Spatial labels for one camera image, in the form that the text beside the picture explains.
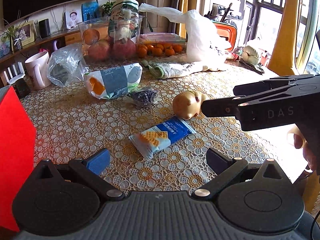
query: mug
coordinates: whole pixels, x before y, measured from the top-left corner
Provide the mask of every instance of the mug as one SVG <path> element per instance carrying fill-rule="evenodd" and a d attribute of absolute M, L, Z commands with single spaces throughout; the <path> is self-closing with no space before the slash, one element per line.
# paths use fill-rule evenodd
<path fill-rule="evenodd" d="M 24 62 L 35 90 L 45 88 L 51 84 L 47 78 L 49 59 L 49 53 L 43 51 L 33 55 Z"/>

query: drawer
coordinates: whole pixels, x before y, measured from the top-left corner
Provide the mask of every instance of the drawer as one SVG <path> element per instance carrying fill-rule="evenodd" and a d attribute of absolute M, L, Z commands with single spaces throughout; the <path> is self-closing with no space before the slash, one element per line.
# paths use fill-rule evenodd
<path fill-rule="evenodd" d="M 80 32 L 66 35 L 64 39 L 65 39 L 66 45 L 76 43 L 76 42 L 82 42 Z"/>

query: beige round toy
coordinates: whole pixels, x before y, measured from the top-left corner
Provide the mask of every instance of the beige round toy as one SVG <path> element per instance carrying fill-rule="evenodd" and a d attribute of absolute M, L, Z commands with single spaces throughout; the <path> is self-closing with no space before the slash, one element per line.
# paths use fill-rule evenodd
<path fill-rule="evenodd" d="M 201 113 L 201 104 L 209 97 L 199 91 L 186 91 L 178 94 L 172 102 L 172 109 L 179 118 L 189 120 Z"/>

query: mug handle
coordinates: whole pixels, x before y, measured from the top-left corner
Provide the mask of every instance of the mug handle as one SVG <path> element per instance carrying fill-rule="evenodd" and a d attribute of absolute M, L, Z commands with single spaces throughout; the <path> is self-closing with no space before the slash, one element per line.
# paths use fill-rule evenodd
<path fill-rule="evenodd" d="M 37 83 L 39 84 L 39 87 L 40 88 L 44 88 L 45 84 L 43 83 L 43 80 L 42 80 L 42 77 L 41 77 L 40 64 L 36 64 L 35 65 L 35 76 L 36 76 Z"/>

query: wooden shelf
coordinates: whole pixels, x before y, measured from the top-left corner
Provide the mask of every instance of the wooden shelf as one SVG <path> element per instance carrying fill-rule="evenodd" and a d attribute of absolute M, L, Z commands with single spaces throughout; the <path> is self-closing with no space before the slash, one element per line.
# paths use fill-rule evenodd
<path fill-rule="evenodd" d="M 7 54 L 4 57 L 0 58 L 0 64 L 6 62 L 7 60 L 9 60 L 11 58 L 13 58 L 14 56 L 17 56 L 18 54 L 20 54 L 22 52 L 25 52 L 26 50 L 28 50 L 28 49 L 30 49 L 32 47 L 39 46 L 39 45 L 41 45 L 41 44 L 43 44 L 45 42 L 52 41 L 52 40 L 58 39 L 60 37 L 64 37 L 66 35 L 73 34 L 73 33 L 78 33 L 78 32 L 80 32 L 80 30 L 78 28 L 76 28 L 74 30 L 66 30 L 66 31 L 62 31 L 62 32 L 58 32 L 58 33 L 52 34 L 52 35 L 50 35 L 48 37 L 45 37 L 43 39 L 31 42 L 31 43 L 23 46 L 23 48 L 21 50 L 19 50 L 17 52 L 10 52 L 9 54 Z"/>

